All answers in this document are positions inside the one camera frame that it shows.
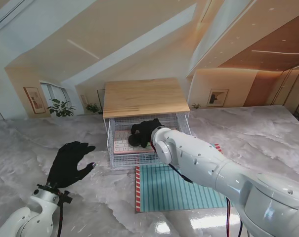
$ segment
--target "striped mat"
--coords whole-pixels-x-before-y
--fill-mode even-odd
[[[220,152],[218,144],[214,145]],[[226,207],[217,191],[184,181],[165,164],[136,166],[136,211]]]

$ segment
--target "pink keyboard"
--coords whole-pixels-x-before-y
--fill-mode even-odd
[[[128,138],[131,135],[130,131],[116,131],[114,134],[114,154],[130,154],[130,153],[144,153],[154,152],[154,149],[148,143],[147,147],[142,148],[132,147],[128,144]]]

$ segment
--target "marble surface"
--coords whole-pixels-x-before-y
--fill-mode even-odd
[[[219,143],[229,159],[299,181],[299,123],[284,107],[197,110],[190,113],[189,124],[197,137]],[[37,183],[45,183],[58,148],[72,141],[96,146],[79,168],[90,162],[97,167],[67,188],[73,202],[64,206],[62,236],[226,236],[224,208],[136,214],[134,170],[109,168],[99,115],[0,122],[0,226],[26,205]],[[58,215],[53,216],[55,231]],[[233,209],[231,236],[238,230]]]

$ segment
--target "metal wire cage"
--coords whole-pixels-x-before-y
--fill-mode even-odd
[[[158,118],[160,123],[169,128],[175,128],[180,132],[191,135],[188,124],[189,113],[165,114],[155,116],[139,116],[127,118],[111,118],[109,121],[107,147],[110,154],[110,166],[136,166],[160,163],[156,153],[132,153],[115,155],[114,154],[114,134],[116,131],[130,130],[133,124]]]

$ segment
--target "wooden table top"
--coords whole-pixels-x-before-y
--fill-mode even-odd
[[[177,79],[112,81],[105,85],[103,118],[190,111]]]

